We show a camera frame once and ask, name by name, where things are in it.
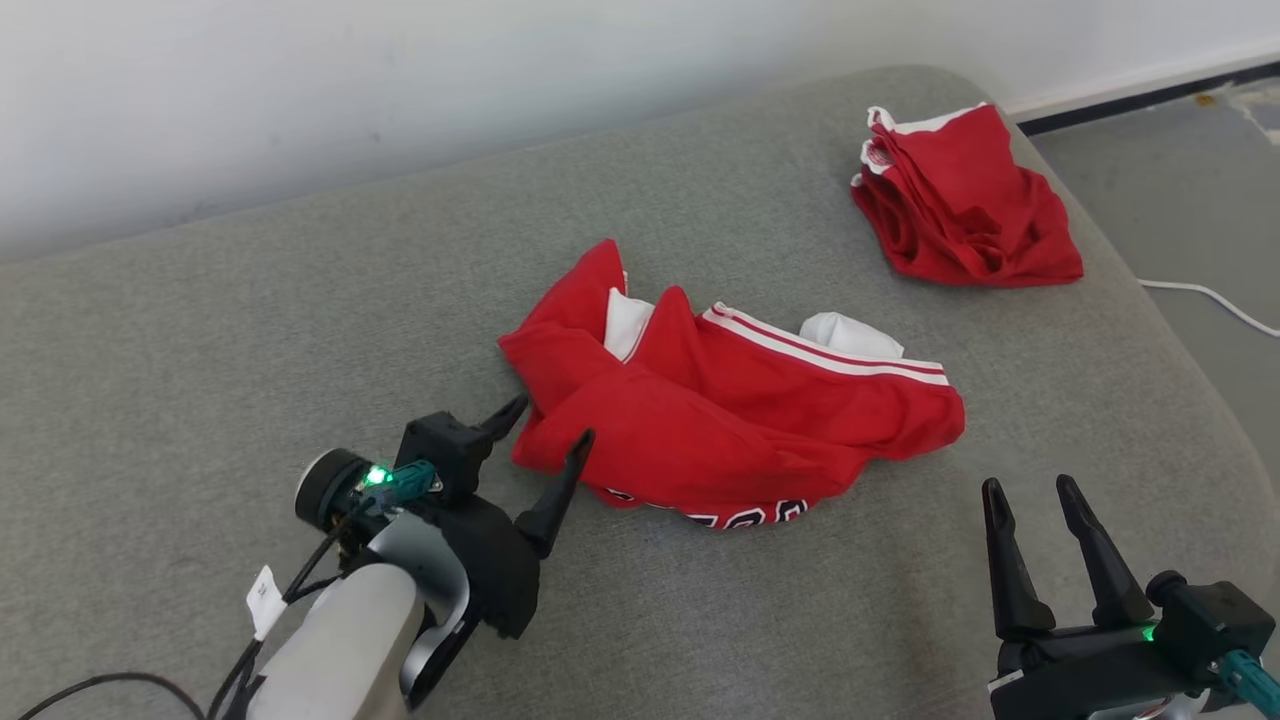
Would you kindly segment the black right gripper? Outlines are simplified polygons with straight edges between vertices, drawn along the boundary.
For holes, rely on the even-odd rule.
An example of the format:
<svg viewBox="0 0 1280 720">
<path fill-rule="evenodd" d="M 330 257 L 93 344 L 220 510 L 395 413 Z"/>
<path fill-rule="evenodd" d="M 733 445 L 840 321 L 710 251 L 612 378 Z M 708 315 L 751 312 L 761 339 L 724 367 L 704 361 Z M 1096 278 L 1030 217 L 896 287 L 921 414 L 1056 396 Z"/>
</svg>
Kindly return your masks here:
<svg viewBox="0 0 1280 720">
<path fill-rule="evenodd" d="M 1155 609 L 1076 480 L 1060 475 L 1056 491 L 1085 564 L 1093 623 L 1121 630 L 1052 632 L 1056 618 L 1039 601 L 1027 571 L 1004 487 L 996 478 L 986 479 L 995 633 L 1006 641 L 998 651 L 998 675 L 988 684 L 995 717 L 1197 719 L 1234 706 L 1236 697 L 1224 685 L 1201 683 L 1164 657 L 1155 643 L 1156 625 L 1147 623 Z"/>
</svg>

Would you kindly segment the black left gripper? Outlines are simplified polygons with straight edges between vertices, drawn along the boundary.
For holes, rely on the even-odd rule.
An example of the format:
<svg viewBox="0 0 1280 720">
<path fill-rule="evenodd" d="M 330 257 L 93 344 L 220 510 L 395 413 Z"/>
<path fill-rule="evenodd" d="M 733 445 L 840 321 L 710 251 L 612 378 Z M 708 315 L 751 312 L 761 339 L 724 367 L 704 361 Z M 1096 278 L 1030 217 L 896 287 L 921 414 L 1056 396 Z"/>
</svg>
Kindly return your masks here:
<svg viewBox="0 0 1280 720">
<path fill-rule="evenodd" d="M 483 420 L 485 443 L 503 441 L 527 407 L 529 396 L 517 395 Z M 475 495 L 449 506 L 422 501 L 420 518 L 440 534 L 420 568 L 428 593 L 474 611 L 503 638 L 521 638 L 538 610 L 541 561 L 554 548 L 594 439 L 585 430 L 562 473 L 515 519 Z"/>
</svg>

